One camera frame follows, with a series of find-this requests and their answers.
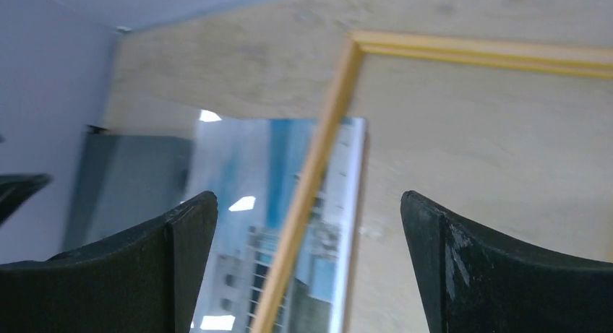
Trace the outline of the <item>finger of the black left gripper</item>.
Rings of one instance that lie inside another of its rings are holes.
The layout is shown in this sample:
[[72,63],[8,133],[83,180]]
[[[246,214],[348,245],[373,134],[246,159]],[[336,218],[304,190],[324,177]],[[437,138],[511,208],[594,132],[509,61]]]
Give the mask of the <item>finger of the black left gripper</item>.
[[40,173],[1,175],[1,225],[31,196],[51,182],[51,176]]

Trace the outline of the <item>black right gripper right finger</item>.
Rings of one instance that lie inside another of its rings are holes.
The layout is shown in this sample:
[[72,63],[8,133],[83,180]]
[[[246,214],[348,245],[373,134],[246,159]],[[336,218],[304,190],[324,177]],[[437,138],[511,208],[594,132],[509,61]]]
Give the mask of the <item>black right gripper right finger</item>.
[[612,265],[462,217],[416,191],[400,215],[431,332],[610,332]]

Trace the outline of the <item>building and sky photo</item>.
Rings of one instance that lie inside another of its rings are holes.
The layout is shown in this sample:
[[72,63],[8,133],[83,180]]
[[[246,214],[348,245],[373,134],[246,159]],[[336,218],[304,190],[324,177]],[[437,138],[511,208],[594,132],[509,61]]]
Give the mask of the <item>building and sky photo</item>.
[[[235,332],[249,332],[252,327],[317,125],[311,119],[248,120],[266,125],[265,142],[256,151],[264,187],[256,202],[259,223],[249,229],[247,280],[242,291],[245,317]],[[274,332],[343,331],[366,131],[364,118],[346,118],[338,129]]]

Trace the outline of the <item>yellow wooden picture frame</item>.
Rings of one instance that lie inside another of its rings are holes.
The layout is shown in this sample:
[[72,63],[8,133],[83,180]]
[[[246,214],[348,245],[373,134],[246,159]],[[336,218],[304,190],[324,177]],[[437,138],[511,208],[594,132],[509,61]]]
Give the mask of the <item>yellow wooden picture frame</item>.
[[612,78],[612,50],[543,43],[521,43],[436,35],[356,30],[347,35],[336,74],[325,96],[325,107],[312,138],[299,184],[291,201],[279,244],[268,272],[252,332],[271,332],[309,219],[314,197],[339,123],[351,101],[365,53],[446,61],[458,64],[564,74],[594,79]]

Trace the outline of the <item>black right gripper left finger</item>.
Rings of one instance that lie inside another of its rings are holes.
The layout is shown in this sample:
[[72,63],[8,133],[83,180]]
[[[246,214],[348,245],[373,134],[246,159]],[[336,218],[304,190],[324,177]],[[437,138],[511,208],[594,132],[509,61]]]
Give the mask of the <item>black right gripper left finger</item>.
[[46,261],[1,266],[3,332],[188,332],[218,218],[214,193]]

